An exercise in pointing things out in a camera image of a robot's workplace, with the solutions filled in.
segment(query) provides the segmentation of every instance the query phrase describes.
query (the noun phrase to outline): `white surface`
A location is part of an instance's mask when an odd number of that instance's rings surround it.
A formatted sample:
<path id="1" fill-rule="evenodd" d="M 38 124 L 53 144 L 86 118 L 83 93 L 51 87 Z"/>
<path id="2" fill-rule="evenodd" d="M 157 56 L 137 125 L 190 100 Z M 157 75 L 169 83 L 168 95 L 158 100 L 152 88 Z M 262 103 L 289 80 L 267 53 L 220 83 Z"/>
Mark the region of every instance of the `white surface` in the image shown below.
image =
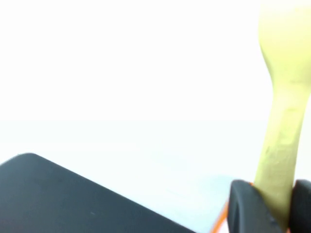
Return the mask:
<path id="1" fill-rule="evenodd" d="M 258 10 L 0 1 L 0 160 L 37 153 L 208 232 L 230 181 L 253 179 L 264 138 L 272 89 Z M 311 180 L 309 112 L 296 176 Z"/>
<path id="2" fill-rule="evenodd" d="M 221 228 L 219 229 L 219 233 L 228 233 L 229 232 L 229 229 L 228 229 L 228 223 L 227 221 L 225 221 Z"/>

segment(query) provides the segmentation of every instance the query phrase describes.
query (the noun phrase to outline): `plastic spoon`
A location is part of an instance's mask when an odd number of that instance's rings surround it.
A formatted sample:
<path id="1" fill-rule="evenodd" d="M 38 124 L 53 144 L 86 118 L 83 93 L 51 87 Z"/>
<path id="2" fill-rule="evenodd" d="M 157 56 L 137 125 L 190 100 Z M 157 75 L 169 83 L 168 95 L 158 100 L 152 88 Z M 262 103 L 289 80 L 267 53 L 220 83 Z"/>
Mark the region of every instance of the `plastic spoon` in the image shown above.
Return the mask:
<path id="1" fill-rule="evenodd" d="M 311 1 L 262 1 L 259 43 L 274 97 L 254 187 L 286 231 L 300 131 L 311 93 Z"/>

